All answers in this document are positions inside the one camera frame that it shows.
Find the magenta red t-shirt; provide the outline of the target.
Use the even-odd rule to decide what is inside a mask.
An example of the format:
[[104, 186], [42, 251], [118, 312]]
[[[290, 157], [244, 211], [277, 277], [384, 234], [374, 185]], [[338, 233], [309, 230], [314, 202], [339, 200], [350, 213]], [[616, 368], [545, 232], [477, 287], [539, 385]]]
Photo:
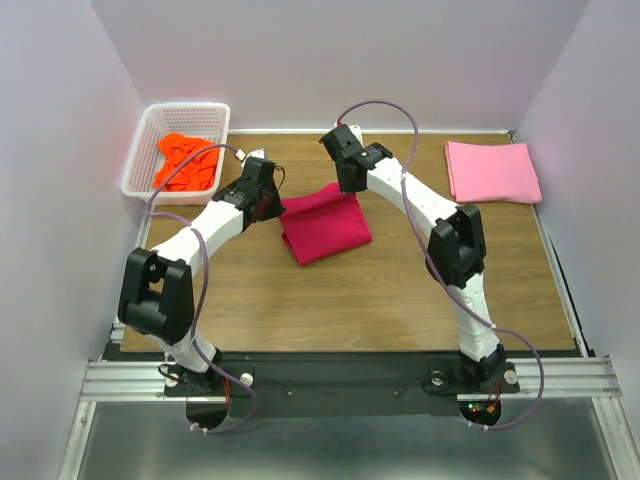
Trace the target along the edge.
[[301, 266], [372, 242], [357, 196], [342, 193], [337, 183], [282, 200], [282, 239]]

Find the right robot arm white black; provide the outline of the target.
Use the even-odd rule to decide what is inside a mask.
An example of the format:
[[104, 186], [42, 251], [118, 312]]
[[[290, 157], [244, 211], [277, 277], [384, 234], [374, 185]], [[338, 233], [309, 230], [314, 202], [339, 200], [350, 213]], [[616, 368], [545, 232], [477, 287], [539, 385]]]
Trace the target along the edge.
[[363, 145], [345, 124], [319, 143], [334, 162], [341, 192], [374, 192], [407, 216], [425, 249], [427, 270], [452, 302], [459, 332], [460, 360], [453, 373], [438, 376], [459, 388], [484, 389], [495, 380], [506, 354], [484, 292], [486, 242], [479, 209], [436, 193], [390, 150], [379, 143]]

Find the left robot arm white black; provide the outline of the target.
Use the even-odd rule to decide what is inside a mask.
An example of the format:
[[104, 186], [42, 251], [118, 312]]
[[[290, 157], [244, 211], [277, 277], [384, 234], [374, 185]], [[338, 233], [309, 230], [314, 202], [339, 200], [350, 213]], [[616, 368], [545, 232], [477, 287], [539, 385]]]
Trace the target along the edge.
[[242, 161], [241, 175], [219, 190], [204, 210], [169, 240], [151, 250], [138, 247], [126, 260], [117, 317], [136, 332], [152, 337], [199, 393], [215, 392], [223, 383], [221, 352], [194, 320], [203, 300], [194, 300], [193, 277], [209, 267], [209, 258], [249, 226], [284, 212], [274, 180], [277, 164], [263, 149]]

